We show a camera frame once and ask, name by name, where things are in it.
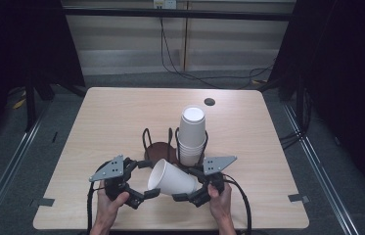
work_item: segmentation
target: gray carpet floor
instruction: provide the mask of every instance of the gray carpet floor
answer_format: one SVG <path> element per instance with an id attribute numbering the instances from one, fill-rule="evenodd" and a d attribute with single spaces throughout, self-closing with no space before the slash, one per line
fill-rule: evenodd
<path id="1" fill-rule="evenodd" d="M 93 86 L 111 87 L 172 87 L 172 88 L 206 88 L 206 89 L 255 89 L 257 84 L 250 82 L 249 71 L 196 71 L 196 76 L 181 76 L 170 72 L 134 73 L 120 75 L 86 76 L 87 88 Z M 264 80 L 269 71 L 254 79 Z M 80 231 L 38 231 L 32 221 L 37 208 L 31 207 L 34 199 L 42 198 L 51 178 L 58 158 L 67 141 L 75 117 L 83 98 L 66 89 L 54 86 L 56 96 L 52 102 L 42 102 L 37 98 L 37 112 L 48 106 L 36 136 L 30 145 L 14 181 L 10 184 L 5 199 L 0 206 L 0 234 L 78 234 Z M 21 93 L 8 97 L 5 113 L 0 118 L 0 176 L 15 153 L 24 135 L 26 126 L 25 105 L 12 109 Z M 272 117 L 279 137 L 293 132 L 287 119 L 284 105 L 277 96 L 277 90 L 263 93 L 267 108 Z M 311 117 L 307 133 L 323 167 L 327 170 L 343 203 L 346 205 L 359 234 L 365 234 L 365 177 L 353 165 L 350 155 L 336 144 L 335 136 L 327 124 L 316 115 Z M 286 158 L 295 178 L 300 194 L 310 199 L 304 204 L 310 225 L 303 230 L 270 229 L 267 234 L 344 234 L 329 201 L 321 188 L 312 166 L 299 143 L 285 150 Z"/>

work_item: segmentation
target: wooden tabletop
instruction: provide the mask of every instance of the wooden tabletop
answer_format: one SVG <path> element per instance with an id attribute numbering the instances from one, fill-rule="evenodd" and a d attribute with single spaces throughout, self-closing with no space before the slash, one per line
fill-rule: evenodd
<path id="1" fill-rule="evenodd" d="M 206 98 L 215 105 L 207 106 Z M 52 207 L 40 207 L 33 221 L 37 229 L 85 229 L 88 182 L 96 169 L 124 154 L 143 160 L 142 133 L 149 128 L 153 142 L 166 142 L 168 128 L 179 125 L 188 105 L 205 110 L 209 139 L 207 157 L 237 156 L 224 173 L 246 192 L 252 228 L 305 228 L 308 218 L 297 194 L 261 93 L 257 91 L 159 88 L 91 88 L 83 101 L 44 198 Z M 135 169 L 128 181 L 139 192 L 147 190 L 150 168 Z M 247 228 L 247 214 L 239 190 L 232 186 L 232 215 L 237 229 Z M 93 199 L 95 219 L 97 194 Z M 209 230 L 216 229 L 208 204 L 196 208 L 160 195 L 138 210 L 123 206 L 112 229 Z"/>

